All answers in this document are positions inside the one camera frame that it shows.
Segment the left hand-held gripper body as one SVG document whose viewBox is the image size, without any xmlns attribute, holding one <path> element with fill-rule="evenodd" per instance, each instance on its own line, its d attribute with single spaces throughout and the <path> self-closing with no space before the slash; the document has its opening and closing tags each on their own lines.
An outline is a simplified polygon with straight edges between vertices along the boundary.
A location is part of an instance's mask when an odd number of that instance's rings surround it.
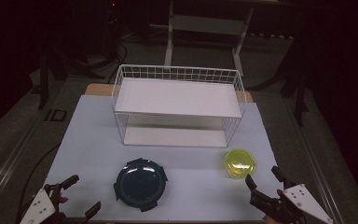
<svg viewBox="0 0 358 224">
<path fill-rule="evenodd" d="M 60 184 L 46 184 L 21 211 L 19 224 L 87 224 L 85 217 L 68 217 L 59 210 Z"/>
</svg>

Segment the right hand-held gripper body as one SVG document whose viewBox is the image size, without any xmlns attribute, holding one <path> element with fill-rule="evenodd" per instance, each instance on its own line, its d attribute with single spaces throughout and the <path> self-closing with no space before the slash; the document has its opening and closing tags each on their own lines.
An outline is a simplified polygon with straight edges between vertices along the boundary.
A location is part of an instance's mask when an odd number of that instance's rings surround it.
<svg viewBox="0 0 358 224">
<path fill-rule="evenodd" d="M 257 189 L 251 191 L 250 204 L 268 217 L 282 224 L 300 224 L 308 214 L 324 224 L 334 224 L 334 220 L 324 211 L 309 190 L 303 185 L 288 189 L 278 189 L 278 198 L 270 198 Z"/>
</svg>

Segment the yellow-green lidded plastic container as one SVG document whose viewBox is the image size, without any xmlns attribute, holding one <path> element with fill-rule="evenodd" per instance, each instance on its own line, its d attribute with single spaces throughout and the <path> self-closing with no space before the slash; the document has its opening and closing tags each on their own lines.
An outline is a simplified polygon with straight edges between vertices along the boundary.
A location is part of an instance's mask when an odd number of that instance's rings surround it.
<svg viewBox="0 0 358 224">
<path fill-rule="evenodd" d="M 253 155 L 245 149 L 234 148 L 230 150 L 224 159 L 228 173 L 234 178 L 245 178 L 252 175 L 257 168 L 257 162 Z"/>
</svg>

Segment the white wire shelf rack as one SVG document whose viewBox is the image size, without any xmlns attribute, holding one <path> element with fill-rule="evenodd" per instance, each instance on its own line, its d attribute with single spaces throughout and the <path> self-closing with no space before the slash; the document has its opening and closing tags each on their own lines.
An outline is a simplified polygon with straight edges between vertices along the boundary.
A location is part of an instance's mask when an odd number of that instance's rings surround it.
<svg viewBox="0 0 358 224">
<path fill-rule="evenodd" d="M 237 70 L 122 64 L 112 109 L 125 145 L 227 147 L 248 97 Z"/>
</svg>

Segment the person's right hand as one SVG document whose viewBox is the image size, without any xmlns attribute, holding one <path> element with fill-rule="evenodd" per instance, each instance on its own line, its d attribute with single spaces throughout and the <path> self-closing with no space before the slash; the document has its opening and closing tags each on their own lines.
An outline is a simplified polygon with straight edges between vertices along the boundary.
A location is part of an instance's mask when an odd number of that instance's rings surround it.
<svg viewBox="0 0 358 224">
<path fill-rule="evenodd" d="M 281 189 L 277 189 L 277 194 L 278 194 L 279 196 L 283 196 L 282 190 L 281 190 Z M 273 219 L 272 217 L 267 216 L 267 215 L 265 215 L 265 216 L 263 217 L 263 220 L 264 220 L 265 224 L 283 224 L 283 223 L 281 223 L 281 222 L 279 222 L 279 221 L 276 221 L 275 219 Z"/>
</svg>

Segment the black floor socket box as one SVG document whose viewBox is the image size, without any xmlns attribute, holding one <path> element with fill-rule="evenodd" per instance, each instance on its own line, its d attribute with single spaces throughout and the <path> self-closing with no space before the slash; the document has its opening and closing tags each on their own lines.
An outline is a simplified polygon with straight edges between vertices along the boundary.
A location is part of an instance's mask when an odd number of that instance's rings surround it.
<svg viewBox="0 0 358 224">
<path fill-rule="evenodd" d="M 67 112 L 65 110 L 60 109 L 50 109 L 45 118 L 45 121 L 65 121 L 67 116 Z"/>
</svg>

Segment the dark tripod stand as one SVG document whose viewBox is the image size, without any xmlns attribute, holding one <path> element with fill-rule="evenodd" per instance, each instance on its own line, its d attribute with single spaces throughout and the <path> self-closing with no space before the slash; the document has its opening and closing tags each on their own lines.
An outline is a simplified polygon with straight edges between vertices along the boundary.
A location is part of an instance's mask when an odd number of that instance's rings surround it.
<svg viewBox="0 0 358 224">
<path fill-rule="evenodd" d="M 303 125 L 302 114 L 305 109 L 304 97 L 306 89 L 306 79 L 309 72 L 307 57 L 301 44 L 295 39 L 279 67 L 279 72 L 285 80 L 281 88 L 281 95 L 290 98 L 296 95 L 294 116 L 299 126 Z"/>
</svg>

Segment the white metal stand frame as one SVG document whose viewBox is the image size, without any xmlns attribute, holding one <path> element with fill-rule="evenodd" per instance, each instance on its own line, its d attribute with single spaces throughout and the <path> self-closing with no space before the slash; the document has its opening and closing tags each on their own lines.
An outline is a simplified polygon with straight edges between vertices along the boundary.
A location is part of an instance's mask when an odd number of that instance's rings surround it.
<svg viewBox="0 0 358 224">
<path fill-rule="evenodd" d="M 241 65 L 241 49 L 244 39 L 247 35 L 251 19 L 255 9 L 250 7 L 245 15 L 244 21 L 187 16 L 174 13 L 174 0 L 170 0 L 169 4 L 169 19 L 168 19 L 168 41 L 165 53 L 164 65 L 170 66 L 172 64 L 173 53 L 173 31 L 190 31 L 201 32 L 207 34 L 218 35 L 235 35 L 239 38 L 238 44 L 231 50 L 235 68 L 243 74 Z"/>
</svg>

